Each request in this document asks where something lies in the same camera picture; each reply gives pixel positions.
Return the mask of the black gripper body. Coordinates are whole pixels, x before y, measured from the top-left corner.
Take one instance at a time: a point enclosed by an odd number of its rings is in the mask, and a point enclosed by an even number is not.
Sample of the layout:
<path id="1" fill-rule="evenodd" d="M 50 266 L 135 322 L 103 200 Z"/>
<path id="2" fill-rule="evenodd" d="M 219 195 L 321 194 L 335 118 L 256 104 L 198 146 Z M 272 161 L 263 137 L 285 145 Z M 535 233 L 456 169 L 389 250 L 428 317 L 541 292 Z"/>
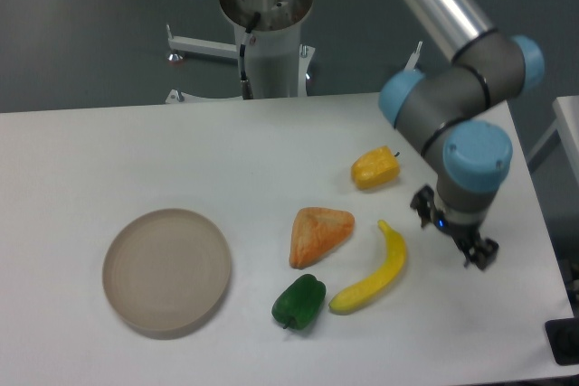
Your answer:
<path id="1" fill-rule="evenodd" d="M 482 212 L 458 212 L 438 208 L 432 212 L 432 224 L 435 228 L 454 239 L 476 239 L 481 223 Z"/>

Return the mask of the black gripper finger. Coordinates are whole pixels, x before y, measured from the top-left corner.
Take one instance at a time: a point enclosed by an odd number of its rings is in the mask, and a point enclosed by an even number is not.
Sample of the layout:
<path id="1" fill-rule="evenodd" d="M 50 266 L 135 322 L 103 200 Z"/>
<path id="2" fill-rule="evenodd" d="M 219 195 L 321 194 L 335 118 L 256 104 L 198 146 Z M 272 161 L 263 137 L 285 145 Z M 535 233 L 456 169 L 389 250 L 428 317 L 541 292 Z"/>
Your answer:
<path id="1" fill-rule="evenodd" d="M 413 196 L 410 207 L 419 216 L 422 228 L 428 224 L 432 224 L 436 228 L 441 227 L 441 213 L 435 205 L 434 191 L 428 184 Z"/>
<path id="2" fill-rule="evenodd" d="M 492 239 L 482 238 L 479 231 L 466 231 L 452 236 L 465 260 L 464 268 L 474 266 L 486 270 L 496 259 L 499 245 Z"/>

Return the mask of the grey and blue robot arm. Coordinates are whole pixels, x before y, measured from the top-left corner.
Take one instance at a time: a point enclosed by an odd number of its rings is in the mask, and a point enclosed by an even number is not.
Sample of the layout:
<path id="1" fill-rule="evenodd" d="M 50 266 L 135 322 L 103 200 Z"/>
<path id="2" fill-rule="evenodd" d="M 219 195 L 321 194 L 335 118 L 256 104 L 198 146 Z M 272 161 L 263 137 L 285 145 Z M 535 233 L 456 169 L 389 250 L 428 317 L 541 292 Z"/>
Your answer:
<path id="1" fill-rule="evenodd" d="M 298 96 L 299 28 L 313 0 L 219 1 L 235 31 L 242 97 Z M 473 0 L 404 1 L 451 66 L 432 78 L 405 67 L 382 87 L 378 105 L 437 175 L 411 201 L 422 225 L 451 237 L 467 264 L 484 269 L 498 244 L 479 229 L 508 175 L 512 144 L 479 115 L 535 87 L 545 60 L 533 40 L 502 35 Z"/>

